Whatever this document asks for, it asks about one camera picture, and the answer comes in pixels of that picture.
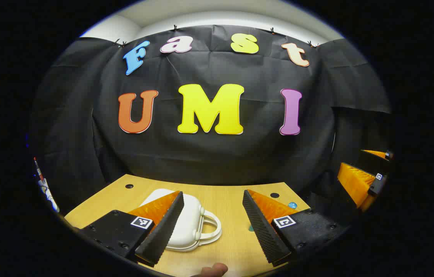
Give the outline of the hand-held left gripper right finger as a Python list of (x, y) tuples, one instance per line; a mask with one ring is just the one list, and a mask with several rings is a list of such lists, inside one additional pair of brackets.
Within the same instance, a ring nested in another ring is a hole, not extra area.
[(347, 229), (313, 209), (299, 212), (253, 190), (244, 191), (243, 207), (268, 263), (273, 266), (305, 260)]

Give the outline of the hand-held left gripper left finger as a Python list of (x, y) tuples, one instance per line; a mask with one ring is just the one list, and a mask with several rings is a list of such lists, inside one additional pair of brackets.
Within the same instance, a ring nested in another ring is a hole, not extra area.
[(80, 233), (118, 256), (153, 267), (168, 245), (183, 207), (183, 193), (175, 191), (129, 213), (112, 210)]

